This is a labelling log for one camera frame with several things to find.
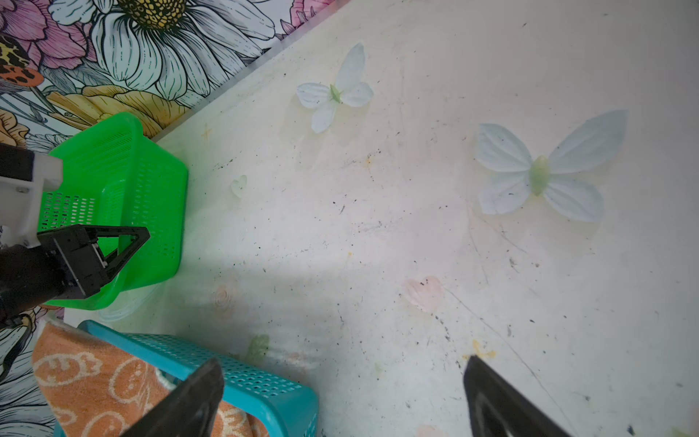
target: black cable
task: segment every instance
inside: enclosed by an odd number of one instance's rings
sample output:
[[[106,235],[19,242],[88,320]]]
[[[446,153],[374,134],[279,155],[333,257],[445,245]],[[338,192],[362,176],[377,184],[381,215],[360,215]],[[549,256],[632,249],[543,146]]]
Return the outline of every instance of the black cable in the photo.
[[[17,317],[12,317],[0,323],[0,330],[14,329],[21,326],[25,326],[27,329],[24,331],[24,334],[22,334],[22,337],[20,337],[20,340],[15,343],[12,349],[10,349],[10,352],[8,352],[5,356],[5,359],[2,361],[2,374],[0,374],[0,382],[3,382],[5,378],[7,378],[7,375],[10,374],[12,365],[15,363],[15,360],[20,356],[24,350],[24,347],[27,345],[27,341],[31,337],[31,332],[34,330],[34,322],[31,320],[30,316],[20,314]]]

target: basket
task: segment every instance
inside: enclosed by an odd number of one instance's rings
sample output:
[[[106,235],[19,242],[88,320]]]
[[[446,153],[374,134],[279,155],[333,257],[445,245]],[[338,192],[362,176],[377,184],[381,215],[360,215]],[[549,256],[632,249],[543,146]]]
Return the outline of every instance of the basket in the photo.
[[[63,184],[44,193],[39,231],[71,224],[145,226],[150,240],[117,277],[84,300],[49,305],[99,310],[125,290],[173,276],[180,265],[187,168],[143,136],[134,115],[120,113],[64,141],[49,155],[63,159]],[[101,238],[105,255],[123,250],[128,237]]]
[[[270,437],[315,437],[318,398],[308,387],[175,336],[121,334],[93,320],[85,320],[78,328],[179,380],[217,357],[226,383],[224,401],[260,419]]]

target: patterned towel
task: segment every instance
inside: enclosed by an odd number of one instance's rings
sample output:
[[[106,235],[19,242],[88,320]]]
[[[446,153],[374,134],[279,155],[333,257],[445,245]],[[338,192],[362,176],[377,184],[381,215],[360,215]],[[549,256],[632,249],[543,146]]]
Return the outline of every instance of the patterned towel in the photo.
[[[68,437],[118,436],[173,389],[155,367],[57,320],[36,342],[34,377]],[[221,402],[213,437],[269,437],[262,422]]]

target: pink flower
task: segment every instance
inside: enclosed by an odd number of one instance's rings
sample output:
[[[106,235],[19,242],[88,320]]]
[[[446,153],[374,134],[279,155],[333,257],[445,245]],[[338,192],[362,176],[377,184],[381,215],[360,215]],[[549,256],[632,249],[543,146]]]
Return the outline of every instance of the pink flower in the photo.
[[[16,39],[29,54],[29,68],[74,69],[82,58],[96,61],[85,35],[89,24],[63,26],[48,12],[49,0],[0,0],[0,29]]]
[[[289,9],[291,13],[291,25],[294,26],[295,29],[298,28],[313,15],[325,9],[325,7],[333,1],[335,0],[294,0],[291,9]]]

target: orange spotted insect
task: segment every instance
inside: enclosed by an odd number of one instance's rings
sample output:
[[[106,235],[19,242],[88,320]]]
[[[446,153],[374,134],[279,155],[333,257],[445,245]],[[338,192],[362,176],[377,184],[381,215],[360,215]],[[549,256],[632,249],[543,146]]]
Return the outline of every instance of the orange spotted insect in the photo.
[[[27,68],[29,55],[7,35],[0,34],[0,78],[20,87],[35,87],[43,82],[37,70]]]

